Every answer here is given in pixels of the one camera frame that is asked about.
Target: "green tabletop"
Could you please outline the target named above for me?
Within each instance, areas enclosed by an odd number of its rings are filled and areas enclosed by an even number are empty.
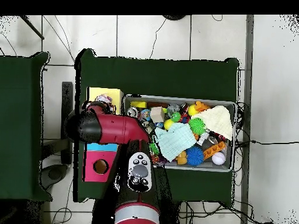
[[[80,105],[86,100],[87,87],[116,88],[124,94],[183,97],[235,102],[239,62],[192,60],[171,61],[96,57],[83,50],[78,63],[76,83],[80,82]],[[79,145],[78,200],[102,198],[106,184],[83,182],[84,145]],[[222,201],[231,205],[232,171],[210,172],[167,169],[175,201]]]

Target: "circular hole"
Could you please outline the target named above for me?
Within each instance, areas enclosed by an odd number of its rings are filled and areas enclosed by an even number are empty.
[[[105,160],[97,160],[94,164],[93,164],[93,169],[95,172],[99,173],[99,174],[105,174],[108,171],[108,162]]]

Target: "light blue cloth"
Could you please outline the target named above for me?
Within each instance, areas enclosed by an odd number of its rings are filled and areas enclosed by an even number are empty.
[[[162,155],[170,162],[196,143],[189,124],[174,123],[168,131],[156,128],[155,133]]]

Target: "green ball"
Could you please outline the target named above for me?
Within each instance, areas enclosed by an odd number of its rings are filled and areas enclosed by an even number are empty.
[[[197,135],[202,135],[206,131],[206,126],[200,118],[193,118],[189,120],[188,124],[190,125],[192,132]]]
[[[180,113],[176,111],[172,114],[171,119],[173,122],[178,122],[180,120]]]

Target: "green spiky ball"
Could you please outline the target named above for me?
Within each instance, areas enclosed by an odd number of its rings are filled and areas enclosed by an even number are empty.
[[[202,135],[206,131],[206,126],[200,118],[192,118],[189,120],[188,124],[190,125],[192,132],[197,135]]]

